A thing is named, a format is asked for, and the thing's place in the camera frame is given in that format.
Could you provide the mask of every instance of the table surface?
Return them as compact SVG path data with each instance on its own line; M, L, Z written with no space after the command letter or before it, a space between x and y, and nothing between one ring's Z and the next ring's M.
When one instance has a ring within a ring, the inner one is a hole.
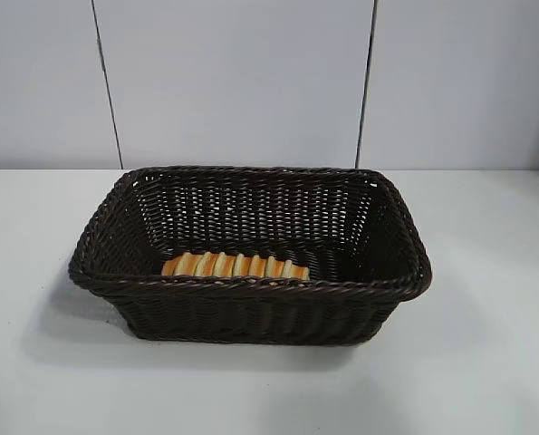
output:
M120 174L0 171L0 435L539 435L539 172L385 172L434 281L355 348L133 338L66 276Z

